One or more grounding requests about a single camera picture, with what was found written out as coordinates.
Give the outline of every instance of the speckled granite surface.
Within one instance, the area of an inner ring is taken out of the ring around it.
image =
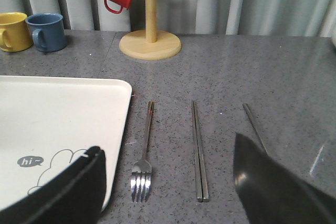
[[[275,160],[336,196],[336,51],[329,38],[181,35],[160,61],[123,55],[124,33],[66,31],[65,49],[0,52],[0,74],[122,79],[133,87],[110,203],[99,223],[248,223],[234,190],[235,132],[256,140],[258,116]],[[191,100],[197,101],[210,202],[195,198]],[[131,202],[132,164],[155,101],[146,204]]]

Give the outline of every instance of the tray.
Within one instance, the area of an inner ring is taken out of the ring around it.
[[[106,154],[104,209],[131,93],[122,80],[0,76],[0,210],[43,186],[94,145]]]

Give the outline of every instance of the fork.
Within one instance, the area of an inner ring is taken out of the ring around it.
[[[154,102],[148,102],[146,125],[145,125],[145,135],[144,135],[144,145],[142,149],[142,158],[136,161],[132,167],[131,175],[131,190],[132,190],[132,201],[137,202],[147,201],[149,196],[149,189],[151,186],[151,176],[152,176],[152,166],[146,160],[147,146],[152,122],[154,110]]]

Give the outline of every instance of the wooden mug tree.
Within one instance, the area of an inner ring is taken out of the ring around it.
[[[176,55],[182,44],[174,34],[157,29],[156,0],[145,0],[146,28],[121,38],[120,50],[133,58],[159,60]]]

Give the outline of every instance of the yellow mug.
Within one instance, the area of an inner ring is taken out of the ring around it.
[[[25,50],[33,44],[24,13],[0,13],[0,48],[5,52]]]

